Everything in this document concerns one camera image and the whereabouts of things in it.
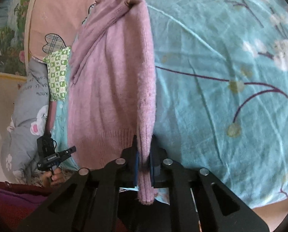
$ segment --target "checkered pattern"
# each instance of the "checkered pattern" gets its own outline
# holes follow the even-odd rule
[[[53,52],[44,58],[48,65],[51,101],[64,101],[67,93],[66,73],[70,47]]]
[[[55,51],[66,48],[66,44],[63,39],[57,34],[47,34],[45,36],[46,45],[43,46],[43,51],[46,54],[51,54]]]

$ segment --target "bed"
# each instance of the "bed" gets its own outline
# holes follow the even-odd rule
[[[72,45],[95,5],[78,1],[76,11],[66,9],[64,0],[53,10],[48,9],[52,0],[30,1],[26,59],[32,55],[43,62],[50,52]],[[251,208],[288,198],[288,3],[146,2],[157,74],[154,133],[160,145],[185,167],[209,168]],[[49,20],[40,20],[43,13]],[[50,102],[49,109],[47,130],[64,150],[68,95]],[[64,167],[79,166],[70,159]]]

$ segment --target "small green pillow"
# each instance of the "small green pillow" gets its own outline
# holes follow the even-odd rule
[[[66,99],[66,73],[70,50],[70,47],[66,47],[53,52],[43,59],[48,66],[51,101],[64,101]]]

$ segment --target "pink sweater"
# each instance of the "pink sweater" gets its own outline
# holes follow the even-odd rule
[[[96,0],[72,46],[68,142],[80,167],[119,158],[137,135],[139,200],[154,200],[148,157],[155,123],[155,67],[144,0]]]

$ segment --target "metal rivet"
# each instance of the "metal rivet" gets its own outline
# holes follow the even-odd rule
[[[89,169],[87,168],[81,168],[79,171],[78,171],[79,175],[87,175],[89,173]]]
[[[118,158],[117,160],[116,160],[116,164],[117,165],[123,165],[123,164],[125,164],[126,163],[126,160],[124,159],[124,158]]]
[[[169,165],[172,165],[173,161],[171,159],[164,159],[163,163],[169,166]]]
[[[200,174],[207,176],[210,173],[210,171],[207,168],[201,168]]]

